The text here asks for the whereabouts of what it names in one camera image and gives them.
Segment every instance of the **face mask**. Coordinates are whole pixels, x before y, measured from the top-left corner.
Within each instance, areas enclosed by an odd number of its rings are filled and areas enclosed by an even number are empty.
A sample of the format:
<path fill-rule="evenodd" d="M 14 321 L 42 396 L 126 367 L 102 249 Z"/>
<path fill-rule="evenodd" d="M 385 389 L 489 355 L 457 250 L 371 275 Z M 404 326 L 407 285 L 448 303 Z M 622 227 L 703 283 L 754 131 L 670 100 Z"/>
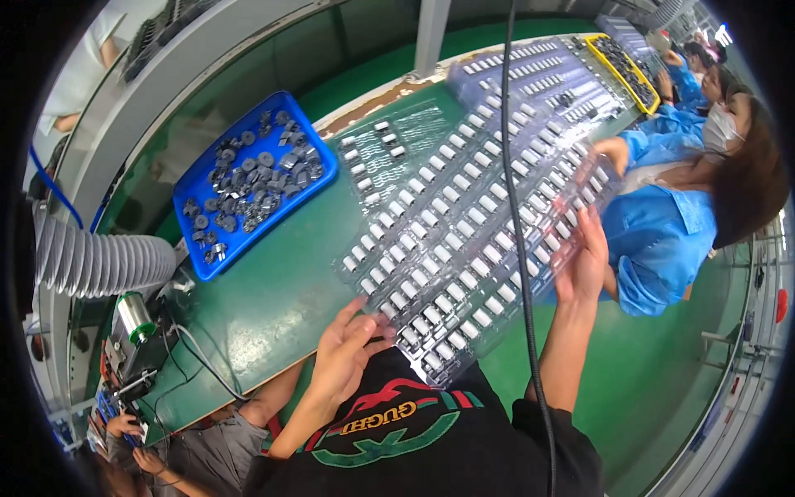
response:
<path fill-rule="evenodd" d="M 727 153 L 727 142 L 741 138 L 737 133 L 735 120 L 719 103 L 714 104 L 710 109 L 707 122 L 701 128 L 701 133 L 704 138 L 704 148 L 708 152 Z"/>

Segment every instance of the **black t-shirt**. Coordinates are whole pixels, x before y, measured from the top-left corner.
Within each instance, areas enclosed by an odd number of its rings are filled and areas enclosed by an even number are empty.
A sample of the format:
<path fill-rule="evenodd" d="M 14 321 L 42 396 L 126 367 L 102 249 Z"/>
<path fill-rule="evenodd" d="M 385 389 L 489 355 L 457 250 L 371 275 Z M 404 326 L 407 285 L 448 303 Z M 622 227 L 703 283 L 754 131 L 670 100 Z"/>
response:
<path fill-rule="evenodd" d="M 335 420 L 285 461 L 257 456 L 243 497 L 547 495 L 549 449 L 535 402 L 511 425 L 477 366 L 432 390 L 397 349 L 375 355 Z M 551 410 L 559 497 L 602 497 L 601 461 L 572 415 Z"/>

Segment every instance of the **blue hose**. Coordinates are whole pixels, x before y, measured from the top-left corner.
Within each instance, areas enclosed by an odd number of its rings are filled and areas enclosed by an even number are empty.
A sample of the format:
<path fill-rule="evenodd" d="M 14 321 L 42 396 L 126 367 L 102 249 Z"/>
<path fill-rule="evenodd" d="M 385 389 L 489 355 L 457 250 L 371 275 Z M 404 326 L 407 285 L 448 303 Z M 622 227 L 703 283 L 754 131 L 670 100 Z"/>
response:
<path fill-rule="evenodd" d="M 68 200 L 66 200 L 66 196 L 64 195 L 64 193 L 58 189 L 58 187 L 55 184 L 55 181 L 53 181 L 52 178 L 47 174 L 45 168 L 41 165 L 41 161 L 39 161 L 39 156 L 36 155 L 36 150 L 33 149 L 33 145 L 31 145 L 28 148 L 28 151 L 30 153 L 30 157 L 33 159 L 33 163 L 36 165 L 36 169 L 39 170 L 39 175 L 41 176 L 41 179 L 47 185 L 47 188 L 49 188 L 50 191 L 52 191 L 52 193 L 54 193 L 55 196 L 58 197 L 58 200 L 60 200 L 61 203 L 69 209 L 69 211 L 72 213 L 72 215 L 75 217 L 75 220 L 77 221 L 77 226 L 82 230 L 83 220 L 80 218 L 80 214 L 78 214 L 75 208 L 72 206 L 72 204 Z"/>

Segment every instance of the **yellow tray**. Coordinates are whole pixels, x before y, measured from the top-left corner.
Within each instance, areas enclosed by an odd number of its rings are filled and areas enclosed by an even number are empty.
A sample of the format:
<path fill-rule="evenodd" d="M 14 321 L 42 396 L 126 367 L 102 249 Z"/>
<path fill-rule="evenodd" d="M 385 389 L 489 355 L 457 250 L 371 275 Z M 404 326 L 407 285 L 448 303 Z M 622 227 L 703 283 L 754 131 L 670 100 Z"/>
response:
<path fill-rule="evenodd" d="M 629 90 L 630 95 L 632 95 L 632 98 L 635 99 L 638 108 L 641 111 L 646 112 L 647 114 L 654 114 L 654 112 L 657 110 L 657 107 L 660 106 L 660 95 L 658 95 L 657 91 L 654 90 L 654 85 L 652 85 L 652 83 L 650 83 L 649 80 L 646 78 L 646 75 L 644 75 L 641 72 L 641 70 L 638 69 L 638 66 L 635 65 L 635 62 L 633 62 L 632 59 L 626 56 L 626 54 L 624 53 L 624 56 L 629 61 L 630 66 L 632 67 L 632 72 L 634 72 L 635 75 L 638 77 L 638 79 L 641 80 L 641 83 L 644 83 L 646 86 L 649 87 L 649 89 L 652 92 L 652 95 L 654 95 L 654 102 L 651 104 L 651 107 L 646 108 L 646 106 L 643 105 L 643 102 L 640 100 L 640 97 L 638 97 L 638 94 L 635 93 L 635 91 L 632 89 L 630 84 L 627 83 L 627 81 L 624 79 L 624 76 L 621 76 L 619 70 L 614 68 L 613 64 L 611 64 L 607 60 L 607 58 L 599 51 L 599 49 L 594 46 L 593 41 L 599 38 L 609 38 L 609 36 L 606 34 L 595 34 L 590 37 L 585 37 L 585 44 L 588 45 L 588 47 L 591 49 L 594 55 L 596 55 L 596 58 L 599 59 L 599 61 L 601 61 L 602 64 L 605 64 L 607 68 L 609 68 L 610 71 L 615 75 L 615 77 L 619 78 L 621 84 L 623 84 L 626 87 L 626 89 Z"/>

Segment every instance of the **solder wire spool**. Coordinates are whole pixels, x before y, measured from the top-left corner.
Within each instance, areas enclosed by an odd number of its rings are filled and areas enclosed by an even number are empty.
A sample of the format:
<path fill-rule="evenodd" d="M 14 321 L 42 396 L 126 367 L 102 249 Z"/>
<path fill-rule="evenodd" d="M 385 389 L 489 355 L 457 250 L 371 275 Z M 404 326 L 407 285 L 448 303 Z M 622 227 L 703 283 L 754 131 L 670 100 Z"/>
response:
<path fill-rule="evenodd" d="M 127 338 L 133 345 L 146 342 L 157 328 L 144 305 L 144 297 L 139 292 L 127 292 L 116 302 L 118 314 L 122 318 Z"/>

